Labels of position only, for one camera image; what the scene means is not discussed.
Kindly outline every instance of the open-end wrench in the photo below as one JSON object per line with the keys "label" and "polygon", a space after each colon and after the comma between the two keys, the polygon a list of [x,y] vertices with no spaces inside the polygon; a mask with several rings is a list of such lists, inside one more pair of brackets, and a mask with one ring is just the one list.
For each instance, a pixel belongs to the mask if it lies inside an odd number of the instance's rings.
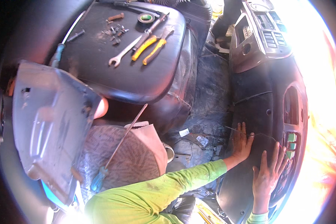
{"label": "open-end wrench", "polygon": [[120,63],[121,63],[121,58],[127,53],[129,52],[130,49],[132,49],[132,47],[142,38],[142,35],[139,36],[137,39],[135,39],[132,43],[130,43],[130,45],[128,45],[125,49],[123,49],[123,51],[121,51],[121,53],[119,53],[117,56],[111,58],[108,61],[108,66],[112,65],[112,62],[115,63],[115,67],[117,67]]}

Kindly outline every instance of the person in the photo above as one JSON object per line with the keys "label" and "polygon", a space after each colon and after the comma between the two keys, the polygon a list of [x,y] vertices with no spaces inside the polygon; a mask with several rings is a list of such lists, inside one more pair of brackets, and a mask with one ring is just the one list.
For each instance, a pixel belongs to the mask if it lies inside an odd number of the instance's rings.
{"label": "person", "polygon": [[[103,191],[94,195],[85,206],[87,219],[94,224],[103,223],[176,223],[183,222],[173,214],[161,213],[179,195],[214,181],[241,163],[250,154],[254,133],[247,138],[243,122],[233,136],[233,153],[230,157],[197,165],[189,169],[166,173],[156,179]],[[270,195],[287,164],[286,148],[273,150],[271,164],[267,152],[261,157],[260,170],[253,167],[254,204],[247,224],[268,222]]]}

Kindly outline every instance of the green long-sleeve shirt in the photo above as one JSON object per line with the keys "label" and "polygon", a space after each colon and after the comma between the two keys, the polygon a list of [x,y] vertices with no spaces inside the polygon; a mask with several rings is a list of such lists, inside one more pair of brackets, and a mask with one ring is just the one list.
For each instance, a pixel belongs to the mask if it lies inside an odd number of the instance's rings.
{"label": "green long-sleeve shirt", "polygon": [[[179,195],[195,190],[226,173],[223,160],[189,169],[166,173],[156,179],[103,191],[85,206],[85,214],[94,224],[106,223],[176,223],[175,215],[160,214]],[[251,214],[246,223],[267,223],[268,215]]]}

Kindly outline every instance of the pliers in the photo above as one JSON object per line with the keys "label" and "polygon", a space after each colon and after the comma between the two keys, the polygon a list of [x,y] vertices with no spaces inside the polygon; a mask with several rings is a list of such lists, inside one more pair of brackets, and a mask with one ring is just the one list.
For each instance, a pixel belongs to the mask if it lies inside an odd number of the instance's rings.
{"label": "pliers", "polygon": [[151,44],[155,43],[157,39],[160,38],[158,44],[153,49],[153,51],[143,60],[143,64],[147,65],[151,62],[161,51],[163,45],[167,43],[166,38],[174,32],[174,26],[166,26],[163,30],[161,37],[157,37],[156,35],[152,35],[148,40],[146,40],[134,53],[132,56],[132,60],[137,60],[139,55]]}

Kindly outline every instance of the green switch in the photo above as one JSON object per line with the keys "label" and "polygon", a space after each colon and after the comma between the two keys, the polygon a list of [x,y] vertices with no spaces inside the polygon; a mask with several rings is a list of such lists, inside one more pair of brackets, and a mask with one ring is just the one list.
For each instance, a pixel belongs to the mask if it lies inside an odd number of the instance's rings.
{"label": "green switch", "polygon": [[297,136],[295,133],[290,133],[289,136],[287,137],[287,141],[294,142],[296,141]]}
{"label": "green switch", "polygon": [[296,143],[291,142],[290,143],[290,149],[295,150],[296,149]]}
{"label": "green switch", "polygon": [[288,159],[292,159],[293,157],[294,157],[294,155],[295,155],[295,151],[292,151],[292,150],[287,150],[286,151],[286,157],[288,158]]}

